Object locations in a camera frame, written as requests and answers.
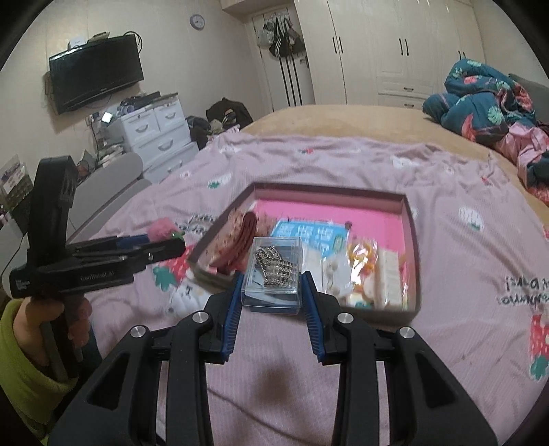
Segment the white wardrobe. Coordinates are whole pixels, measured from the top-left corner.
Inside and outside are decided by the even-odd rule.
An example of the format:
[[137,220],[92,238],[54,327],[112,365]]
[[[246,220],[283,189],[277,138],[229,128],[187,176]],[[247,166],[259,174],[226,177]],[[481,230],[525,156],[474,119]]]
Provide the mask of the white wardrobe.
[[421,109],[454,63],[484,62],[468,0],[295,0],[317,104]]

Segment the white wall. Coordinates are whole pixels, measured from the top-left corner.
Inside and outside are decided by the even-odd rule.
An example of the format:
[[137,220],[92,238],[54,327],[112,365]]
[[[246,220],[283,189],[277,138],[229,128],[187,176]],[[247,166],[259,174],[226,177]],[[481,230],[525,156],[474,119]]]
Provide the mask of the white wall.
[[[206,20],[203,31],[189,24],[195,13]],[[223,96],[243,102],[254,119],[265,114],[245,26],[223,12],[219,0],[54,0],[0,71],[0,165],[18,153],[34,176],[43,157],[70,154],[77,162],[92,149],[84,118],[107,98],[56,116],[44,80],[48,60],[66,50],[71,37],[128,30],[143,38],[144,81],[114,95],[110,105],[140,89],[160,90],[179,92],[186,115],[205,116]]]
[[486,63],[504,74],[514,73],[549,87],[536,55],[509,16],[493,0],[472,0]]

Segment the drawer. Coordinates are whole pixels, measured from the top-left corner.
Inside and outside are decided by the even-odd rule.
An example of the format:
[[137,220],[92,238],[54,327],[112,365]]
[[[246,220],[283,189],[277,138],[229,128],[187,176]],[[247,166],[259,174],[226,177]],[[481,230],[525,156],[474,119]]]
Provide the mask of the drawer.
[[410,96],[416,98],[425,98],[434,94],[435,87],[432,85],[422,85],[415,81],[401,81],[387,77],[378,77],[378,93],[398,94],[400,96]]
[[169,174],[191,161],[197,153],[197,144],[191,142],[178,150],[175,155],[169,155],[166,160],[161,160],[160,164],[147,169],[143,173],[143,177],[151,183],[159,183]]
[[406,98],[403,96],[390,96],[388,94],[378,94],[378,104],[385,107],[400,107],[410,110],[422,111],[423,100],[415,98]]
[[156,115],[160,131],[180,126],[183,122],[186,123],[185,115],[183,114],[183,109],[181,108],[181,103],[179,101],[156,107],[154,109],[154,114]]
[[181,148],[191,142],[189,126],[184,125],[159,136],[145,143],[142,146],[134,147],[132,150],[143,160],[143,169],[152,166],[160,157],[167,155],[168,152]]
[[156,116],[152,110],[131,114],[122,120],[125,139],[130,147],[154,138],[160,133]]

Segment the pillow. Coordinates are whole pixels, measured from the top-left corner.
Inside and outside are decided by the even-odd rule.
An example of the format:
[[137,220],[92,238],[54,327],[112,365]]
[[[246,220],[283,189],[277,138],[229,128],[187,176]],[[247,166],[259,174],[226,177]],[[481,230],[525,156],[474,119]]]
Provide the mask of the pillow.
[[532,102],[534,103],[538,121],[549,122],[549,87],[537,82],[529,81],[516,74],[509,74],[509,77],[521,84],[530,95],[530,99],[532,99]]

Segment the human hand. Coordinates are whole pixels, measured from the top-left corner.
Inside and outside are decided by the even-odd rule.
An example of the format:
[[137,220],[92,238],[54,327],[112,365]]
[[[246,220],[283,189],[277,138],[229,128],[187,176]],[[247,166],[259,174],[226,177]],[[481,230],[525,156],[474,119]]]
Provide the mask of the human hand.
[[[27,358],[39,366],[48,366],[49,358],[44,348],[40,324],[57,319],[64,311],[63,302],[55,299],[26,298],[13,321],[13,334],[19,348]],[[69,339],[75,347],[83,347],[89,341],[91,328],[88,318],[92,306],[83,298],[77,311],[77,320],[69,327]]]

